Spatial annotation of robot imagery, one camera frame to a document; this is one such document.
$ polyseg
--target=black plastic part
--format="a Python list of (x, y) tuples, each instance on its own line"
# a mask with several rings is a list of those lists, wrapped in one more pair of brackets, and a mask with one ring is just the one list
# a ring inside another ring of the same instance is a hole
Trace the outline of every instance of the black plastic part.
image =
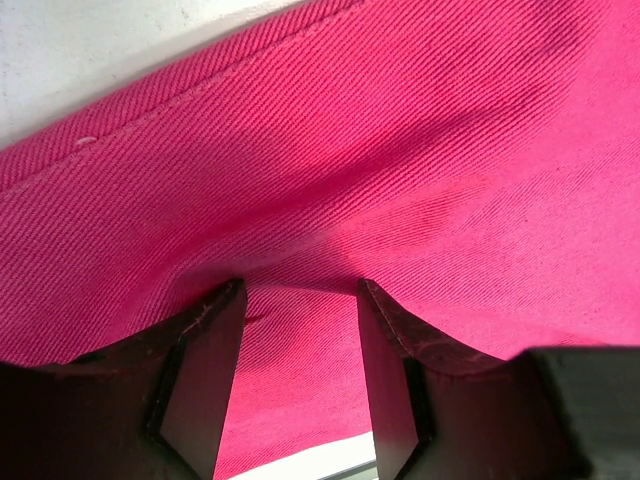
[(0, 364), (0, 478), (211, 479), (246, 307), (233, 280), (68, 365)]
[(380, 480), (640, 479), (640, 349), (532, 349), (508, 362), (358, 292)]

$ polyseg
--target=twill fabric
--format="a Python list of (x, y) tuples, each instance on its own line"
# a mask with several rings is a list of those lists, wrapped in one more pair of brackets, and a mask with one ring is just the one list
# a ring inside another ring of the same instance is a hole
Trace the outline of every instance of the twill fabric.
[(501, 358), (639, 344), (639, 154), (636, 0), (315, 0), (0, 153), (0, 359), (245, 278), (229, 478), (371, 428), (360, 277)]

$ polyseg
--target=white surface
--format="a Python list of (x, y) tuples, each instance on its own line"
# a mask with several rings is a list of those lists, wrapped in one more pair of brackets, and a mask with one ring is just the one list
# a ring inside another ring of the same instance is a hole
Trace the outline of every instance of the white surface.
[(366, 433), (304, 450), (231, 480), (318, 480), (375, 459), (373, 435)]
[(297, 0), (0, 0), (0, 148)]

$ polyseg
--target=stitching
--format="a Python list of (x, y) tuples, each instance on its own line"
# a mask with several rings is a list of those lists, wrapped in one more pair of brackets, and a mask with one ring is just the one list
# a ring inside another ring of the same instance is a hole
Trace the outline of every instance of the stitching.
[(71, 162), (81, 162), (86, 160), (87, 157), (93, 152), (94, 149), (100, 147), (103, 143), (108, 140), (117, 140), (119, 138), (125, 137), (127, 134), (134, 132), (136, 129), (143, 127), (157, 117), (162, 114), (169, 112), (172, 108), (176, 108), (182, 105), (184, 102), (197, 97), (206, 91), (209, 87), (214, 85), (215, 83), (226, 79), (229, 76), (235, 75), (242, 69), (252, 65), (256, 61), (260, 60), (264, 55), (270, 53), (272, 51), (277, 51), (280, 48), (283, 48), (289, 44), (299, 42), (311, 35), (314, 35), (321, 31), (324, 28), (327, 28), (334, 23), (339, 21), (343, 21), (349, 18), (351, 15), (358, 12), (368, 0), (354, 0), (348, 5), (322, 17), (319, 18), (309, 25), (296, 30), (289, 35), (271, 42), (261, 49), (247, 55), (245, 57), (239, 58), (235, 62), (231, 63), (227, 67), (222, 70), (218, 70), (213, 72), (209, 77), (203, 79), (201, 82), (196, 85), (191, 86), (187, 90), (180, 92), (164, 102), (156, 105), (151, 110), (147, 110), (142, 112), (136, 118), (129, 120), (125, 124), (115, 128), (112, 132), (101, 136), (97, 141), (91, 142), (87, 144), (87, 146), (76, 150), (64, 157), (55, 159), (44, 165), (41, 169), (30, 173), (26, 177), (17, 180), (15, 183), (7, 186), (4, 190), (0, 191), (0, 200), (6, 200), (11, 198), (14, 195), (26, 190), (29, 188), (39, 177), (44, 174), (51, 174), (55, 170), (59, 168), (65, 168)]

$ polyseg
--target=white table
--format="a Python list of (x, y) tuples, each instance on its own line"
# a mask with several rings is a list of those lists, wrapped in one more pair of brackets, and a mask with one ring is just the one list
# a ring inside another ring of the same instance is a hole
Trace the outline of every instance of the white table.
[(299, 0), (0, 0), (0, 148)]

